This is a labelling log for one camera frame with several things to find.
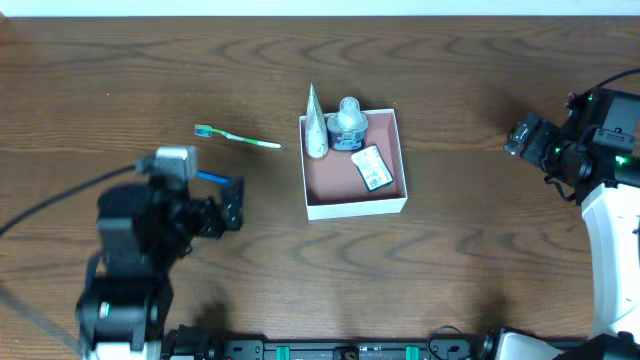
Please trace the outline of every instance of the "wooden table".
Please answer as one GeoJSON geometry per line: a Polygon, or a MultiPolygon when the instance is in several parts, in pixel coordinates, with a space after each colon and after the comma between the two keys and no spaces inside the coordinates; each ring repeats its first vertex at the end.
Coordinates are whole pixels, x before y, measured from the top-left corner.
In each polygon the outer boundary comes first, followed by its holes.
{"type": "MultiPolygon", "coordinates": [[[[0,221],[164,144],[246,176],[246,225],[194,241],[167,328],[270,338],[417,337],[511,325],[584,335],[580,209],[501,150],[528,111],[560,124],[570,91],[638,65],[636,18],[12,19],[0,32],[0,221]],[[396,109],[399,215],[309,223],[296,122],[309,83],[396,109]],[[194,123],[283,151],[193,136],[194,123]]],[[[640,92],[638,79],[616,88],[640,92]]],[[[74,359],[73,311],[113,179],[0,239],[0,358],[74,359]]],[[[196,195],[216,192],[193,184],[196,195]]]]}

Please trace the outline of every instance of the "blue object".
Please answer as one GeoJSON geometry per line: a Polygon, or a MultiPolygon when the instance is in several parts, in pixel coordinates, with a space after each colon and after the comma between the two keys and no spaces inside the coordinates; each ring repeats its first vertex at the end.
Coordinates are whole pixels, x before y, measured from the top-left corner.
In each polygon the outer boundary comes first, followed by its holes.
{"type": "Polygon", "coordinates": [[[227,184],[231,179],[222,175],[212,174],[206,171],[198,171],[198,178],[211,181],[216,184],[227,184]]]}

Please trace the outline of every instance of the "white wall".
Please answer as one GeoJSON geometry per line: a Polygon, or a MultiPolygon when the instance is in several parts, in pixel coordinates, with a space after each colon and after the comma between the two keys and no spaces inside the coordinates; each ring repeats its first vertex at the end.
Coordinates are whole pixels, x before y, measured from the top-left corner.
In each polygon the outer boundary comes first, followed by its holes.
{"type": "Polygon", "coordinates": [[[640,0],[0,0],[6,16],[640,15],[640,0]]]}

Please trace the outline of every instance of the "white box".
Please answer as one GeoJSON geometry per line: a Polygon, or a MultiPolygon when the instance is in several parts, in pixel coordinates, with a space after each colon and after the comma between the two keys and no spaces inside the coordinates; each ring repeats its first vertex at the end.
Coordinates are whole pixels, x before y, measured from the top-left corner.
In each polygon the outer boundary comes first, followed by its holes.
{"type": "MultiPolygon", "coordinates": [[[[299,119],[304,197],[309,220],[399,213],[407,202],[407,185],[393,109],[363,111],[369,120],[365,147],[377,145],[394,181],[369,192],[349,151],[329,150],[313,159],[304,150],[304,124],[299,119]]],[[[332,114],[324,114],[325,120],[332,114]]]]}

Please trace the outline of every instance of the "green tape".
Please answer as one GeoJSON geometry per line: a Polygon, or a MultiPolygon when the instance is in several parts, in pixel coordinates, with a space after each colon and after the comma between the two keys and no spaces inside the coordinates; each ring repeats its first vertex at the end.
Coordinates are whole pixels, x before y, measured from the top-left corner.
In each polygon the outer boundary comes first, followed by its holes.
{"type": "Polygon", "coordinates": [[[406,360],[420,360],[420,348],[417,346],[407,346],[405,353],[406,360]]]}
{"type": "Polygon", "coordinates": [[[278,346],[276,347],[276,360],[289,360],[289,347],[278,346]]]}

